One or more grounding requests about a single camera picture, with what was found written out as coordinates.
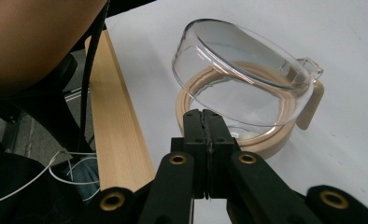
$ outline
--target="black cable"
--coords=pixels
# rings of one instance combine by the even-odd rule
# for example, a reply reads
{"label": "black cable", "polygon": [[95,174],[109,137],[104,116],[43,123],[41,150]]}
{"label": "black cable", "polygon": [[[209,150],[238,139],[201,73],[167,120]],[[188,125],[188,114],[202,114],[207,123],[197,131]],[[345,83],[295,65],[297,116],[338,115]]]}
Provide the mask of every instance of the black cable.
{"label": "black cable", "polygon": [[82,149],[82,144],[85,140],[85,125],[86,125],[86,107],[88,102],[88,87],[91,77],[91,71],[93,66],[94,56],[97,51],[97,45],[99,44],[100,35],[105,27],[106,14],[108,12],[109,0],[107,0],[105,6],[95,18],[93,24],[95,27],[91,34],[91,42],[89,44],[88,53],[86,55],[84,74],[82,78],[81,88],[81,104],[80,104],[80,123],[79,123],[79,139],[77,152]]}

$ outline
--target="white table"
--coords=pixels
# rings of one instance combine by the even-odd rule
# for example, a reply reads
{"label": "white table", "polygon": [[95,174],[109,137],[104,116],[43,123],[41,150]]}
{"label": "white table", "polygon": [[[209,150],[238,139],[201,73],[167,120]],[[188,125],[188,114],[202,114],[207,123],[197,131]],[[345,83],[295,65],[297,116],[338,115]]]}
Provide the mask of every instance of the white table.
{"label": "white table", "polygon": [[[295,128],[267,162],[302,194],[331,185],[368,206],[368,0],[157,0],[108,18],[156,169],[181,136],[173,55],[184,27],[201,18],[247,27],[324,68],[325,93],[309,129]],[[195,223],[229,223],[223,200],[196,201],[195,209]]]}

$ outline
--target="wooden plank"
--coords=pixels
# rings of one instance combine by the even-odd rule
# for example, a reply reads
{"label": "wooden plank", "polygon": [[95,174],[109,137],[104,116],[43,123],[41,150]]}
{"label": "wooden plank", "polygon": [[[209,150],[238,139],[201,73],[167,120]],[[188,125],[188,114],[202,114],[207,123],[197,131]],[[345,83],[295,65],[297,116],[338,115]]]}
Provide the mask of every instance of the wooden plank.
{"label": "wooden plank", "polygon": [[90,90],[101,189],[136,191],[155,171],[107,30],[94,58]]}

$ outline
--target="white wire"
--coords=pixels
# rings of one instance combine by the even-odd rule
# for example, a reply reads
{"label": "white wire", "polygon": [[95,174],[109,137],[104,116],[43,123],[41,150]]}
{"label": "white wire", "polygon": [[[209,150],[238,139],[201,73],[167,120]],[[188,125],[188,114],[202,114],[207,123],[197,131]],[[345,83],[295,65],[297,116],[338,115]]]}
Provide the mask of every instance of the white wire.
{"label": "white wire", "polygon": [[90,200],[90,199],[92,199],[98,192],[100,191],[100,188],[91,196],[91,197],[89,197],[89,198],[87,198],[87,199],[82,199],[82,201],[83,202],[86,202],[86,201],[88,201],[88,200]]}
{"label": "white wire", "polygon": [[[2,202],[3,200],[15,195],[16,193],[18,193],[19,191],[25,189],[27,186],[31,185],[33,182],[35,182],[40,176],[42,176],[47,170],[50,170],[50,174],[56,178],[57,180],[61,181],[61,182],[64,182],[66,184],[72,184],[72,185],[88,185],[88,184],[97,184],[99,183],[99,181],[93,181],[93,182],[88,182],[88,183],[76,183],[76,182],[70,182],[70,181],[66,181],[66,180],[63,180],[59,177],[57,177],[50,169],[51,165],[56,161],[56,158],[58,155],[60,154],[73,154],[73,155],[95,155],[96,153],[81,153],[81,152],[66,152],[66,151],[58,151],[56,152],[56,154],[52,157],[52,159],[50,159],[50,163],[36,176],[34,177],[32,180],[30,180],[28,183],[24,184],[23,186],[21,186],[20,188],[16,189],[15,191],[9,193],[8,195],[0,198],[0,202]],[[72,173],[72,169],[74,169],[74,167],[76,167],[80,162],[82,161],[79,161],[76,165],[74,165],[73,167],[71,167],[71,163],[70,163],[70,160],[67,160],[68,163],[69,163],[69,167],[70,167],[70,173]],[[83,202],[85,201],[88,201],[90,200],[94,195],[97,194],[97,192],[100,191],[100,188],[89,198],[85,199],[85,200],[82,200]]]}
{"label": "white wire", "polygon": [[40,176],[42,176],[52,165],[52,163],[56,160],[56,157],[62,153],[62,151],[58,151],[53,157],[52,159],[50,159],[50,164],[48,164],[47,167],[45,167],[44,170],[41,171],[41,173],[39,173],[39,175],[37,175],[36,177],[34,177],[32,180],[30,180],[27,184],[23,185],[22,187],[18,188],[17,190],[13,191],[12,193],[8,194],[7,196],[4,196],[2,198],[0,198],[0,202],[13,196],[14,194],[18,193],[19,191],[23,190],[24,188],[26,188],[27,186],[29,186],[30,184],[32,184],[33,182],[35,182]]}
{"label": "white wire", "polygon": [[67,172],[67,174],[66,174],[66,175],[71,174],[71,176],[73,176],[73,170],[74,170],[74,168],[76,168],[76,166],[77,166],[77,165],[79,165],[79,164],[80,164],[80,163],[82,163],[83,161],[91,160],[91,159],[93,159],[93,160],[97,160],[97,158],[96,158],[96,157],[87,157],[87,158],[85,158],[85,159],[82,159],[81,161],[77,162],[77,164],[75,164],[73,167],[71,167],[71,166],[70,166],[70,171],[69,171],[69,172]]}

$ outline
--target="brass grommet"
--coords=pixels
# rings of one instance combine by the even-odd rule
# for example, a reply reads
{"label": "brass grommet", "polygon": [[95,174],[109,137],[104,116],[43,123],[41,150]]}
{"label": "brass grommet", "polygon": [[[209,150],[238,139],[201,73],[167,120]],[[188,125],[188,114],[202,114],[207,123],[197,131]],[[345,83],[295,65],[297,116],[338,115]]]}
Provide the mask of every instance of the brass grommet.
{"label": "brass grommet", "polygon": [[255,163],[257,161],[257,159],[255,157],[253,157],[250,154],[242,154],[239,156],[239,160],[243,163],[246,164],[252,164]]}
{"label": "brass grommet", "polygon": [[[331,200],[329,197],[334,197],[336,201]],[[326,189],[322,191],[320,193],[320,198],[324,203],[337,209],[347,209],[349,207],[349,202],[344,196],[331,190]]]}
{"label": "brass grommet", "polygon": [[187,158],[182,155],[174,155],[170,157],[169,161],[174,165],[180,165],[185,163],[187,161]]}
{"label": "brass grommet", "polygon": [[106,212],[114,211],[125,203],[125,196],[120,192],[109,193],[100,202],[100,208]]}

